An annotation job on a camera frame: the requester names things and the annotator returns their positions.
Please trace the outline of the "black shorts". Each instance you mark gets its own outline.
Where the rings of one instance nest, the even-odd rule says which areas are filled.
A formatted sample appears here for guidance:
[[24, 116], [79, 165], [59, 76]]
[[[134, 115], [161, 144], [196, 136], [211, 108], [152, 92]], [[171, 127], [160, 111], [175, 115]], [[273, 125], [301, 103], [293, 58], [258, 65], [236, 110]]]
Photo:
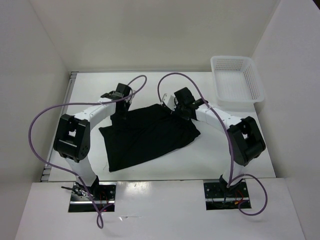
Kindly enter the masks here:
[[184, 148], [201, 134], [191, 120], [173, 115], [160, 104], [115, 113], [110, 119], [110, 126], [99, 128], [110, 172]]

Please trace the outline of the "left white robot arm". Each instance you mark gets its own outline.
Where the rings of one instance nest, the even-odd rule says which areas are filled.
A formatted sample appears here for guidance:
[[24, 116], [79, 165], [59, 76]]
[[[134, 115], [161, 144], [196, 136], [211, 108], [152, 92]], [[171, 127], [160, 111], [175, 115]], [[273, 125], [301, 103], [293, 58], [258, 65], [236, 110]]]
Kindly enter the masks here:
[[116, 90], [101, 95], [96, 105], [74, 115], [63, 114], [59, 119], [53, 148], [76, 173], [76, 185], [89, 200], [96, 199], [102, 191], [88, 157], [91, 130], [115, 113], [126, 113], [133, 92], [129, 85], [119, 83]]

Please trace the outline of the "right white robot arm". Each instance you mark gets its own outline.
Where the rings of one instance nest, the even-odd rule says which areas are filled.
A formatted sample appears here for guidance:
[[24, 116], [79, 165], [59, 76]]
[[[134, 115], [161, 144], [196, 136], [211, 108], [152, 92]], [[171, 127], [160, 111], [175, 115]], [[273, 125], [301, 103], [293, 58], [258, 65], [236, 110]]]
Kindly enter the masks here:
[[232, 196], [245, 174], [245, 167], [266, 149], [256, 120], [251, 116], [241, 118], [231, 115], [203, 98], [196, 100], [187, 87], [162, 102], [173, 114], [206, 123], [226, 134], [231, 160], [227, 170], [219, 177], [219, 191], [225, 197]]

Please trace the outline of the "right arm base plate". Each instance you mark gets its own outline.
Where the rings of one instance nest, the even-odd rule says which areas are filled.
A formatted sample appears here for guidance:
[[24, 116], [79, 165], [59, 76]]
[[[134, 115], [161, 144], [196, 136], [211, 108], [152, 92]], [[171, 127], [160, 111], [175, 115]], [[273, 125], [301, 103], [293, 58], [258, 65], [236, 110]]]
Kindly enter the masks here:
[[233, 210], [251, 209], [247, 183], [241, 180], [232, 186], [231, 190], [224, 192], [217, 179], [203, 182], [206, 210]]

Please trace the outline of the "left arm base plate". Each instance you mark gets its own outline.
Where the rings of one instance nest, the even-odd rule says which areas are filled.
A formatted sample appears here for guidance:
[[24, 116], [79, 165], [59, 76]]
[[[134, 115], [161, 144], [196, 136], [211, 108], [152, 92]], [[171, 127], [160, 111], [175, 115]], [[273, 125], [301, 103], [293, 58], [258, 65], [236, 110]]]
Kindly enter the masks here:
[[[109, 213], [115, 211], [115, 198], [116, 198], [116, 183], [107, 182], [101, 183], [99, 186], [101, 192], [97, 196], [92, 196], [93, 200], [99, 211]], [[92, 213], [96, 212], [88, 193], [80, 189], [76, 182], [72, 188], [65, 187], [71, 190], [68, 212], [69, 213]]]

